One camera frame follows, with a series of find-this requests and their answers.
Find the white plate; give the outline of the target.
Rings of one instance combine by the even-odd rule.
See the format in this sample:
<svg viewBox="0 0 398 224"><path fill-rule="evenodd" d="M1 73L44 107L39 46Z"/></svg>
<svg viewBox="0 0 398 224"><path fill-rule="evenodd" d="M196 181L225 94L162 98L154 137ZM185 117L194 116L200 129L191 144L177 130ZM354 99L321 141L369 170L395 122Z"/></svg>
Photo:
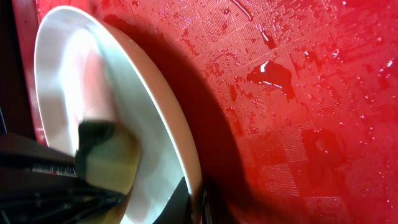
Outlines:
<svg viewBox="0 0 398 224"><path fill-rule="evenodd" d="M141 146L139 168L123 223L154 223L178 184L188 198L178 211L200 221L202 185L197 149L184 113L163 74L128 35L72 6L42 19L35 40L37 107L48 146L69 155L78 148L78 123L86 113L83 71L90 52L114 93L122 124Z"/></svg>

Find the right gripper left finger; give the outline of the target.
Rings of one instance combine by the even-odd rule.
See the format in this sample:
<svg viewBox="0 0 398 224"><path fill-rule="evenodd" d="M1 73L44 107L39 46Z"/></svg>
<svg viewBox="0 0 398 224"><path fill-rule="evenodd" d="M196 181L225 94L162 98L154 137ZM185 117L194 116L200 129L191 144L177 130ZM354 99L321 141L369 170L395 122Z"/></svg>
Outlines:
<svg viewBox="0 0 398 224"><path fill-rule="evenodd" d="M193 212L185 178L182 177L154 224L192 224Z"/></svg>

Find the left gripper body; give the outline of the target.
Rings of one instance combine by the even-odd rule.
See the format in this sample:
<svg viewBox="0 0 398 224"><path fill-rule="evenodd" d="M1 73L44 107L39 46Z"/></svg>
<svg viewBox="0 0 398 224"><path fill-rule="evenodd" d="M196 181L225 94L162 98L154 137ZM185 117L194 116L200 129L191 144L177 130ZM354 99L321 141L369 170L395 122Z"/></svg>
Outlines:
<svg viewBox="0 0 398 224"><path fill-rule="evenodd" d="M83 223L125 200L79 179L72 156L16 134L1 136L1 223Z"/></svg>

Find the green yellow sponge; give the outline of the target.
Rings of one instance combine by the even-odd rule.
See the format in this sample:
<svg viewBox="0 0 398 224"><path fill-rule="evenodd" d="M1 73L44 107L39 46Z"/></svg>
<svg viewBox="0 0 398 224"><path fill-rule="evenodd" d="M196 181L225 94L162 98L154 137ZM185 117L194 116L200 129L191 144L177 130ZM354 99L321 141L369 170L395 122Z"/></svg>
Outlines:
<svg viewBox="0 0 398 224"><path fill-rule="evenodd" d="M136 138L118 122L95 119L79 124L78 137L78 177L95 187L127 195L141 157Z"/></svg>

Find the red plastic tray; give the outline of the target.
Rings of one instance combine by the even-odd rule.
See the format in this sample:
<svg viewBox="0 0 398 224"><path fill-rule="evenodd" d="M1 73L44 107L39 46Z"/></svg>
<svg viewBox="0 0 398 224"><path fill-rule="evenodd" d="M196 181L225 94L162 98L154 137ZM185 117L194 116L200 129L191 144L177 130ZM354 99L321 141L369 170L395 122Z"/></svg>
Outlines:
<svg viewBox="0 0 398 224"><path fill-rule="evenodd" d="M14 1L36 137L39 23L115 26L173 90L241 223L397 222L397 1Z"/></svg>

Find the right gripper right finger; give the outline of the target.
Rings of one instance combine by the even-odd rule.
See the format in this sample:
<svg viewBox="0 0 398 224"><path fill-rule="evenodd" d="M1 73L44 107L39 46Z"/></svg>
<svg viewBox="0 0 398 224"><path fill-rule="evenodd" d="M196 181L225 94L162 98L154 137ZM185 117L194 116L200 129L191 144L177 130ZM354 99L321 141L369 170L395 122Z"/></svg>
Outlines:
<svg viewBox="0 0 398 224"><path fill-rule="evenodd" d="M219 188L211 179L203 184L201 200L202 224L238 224Z"/></svg>

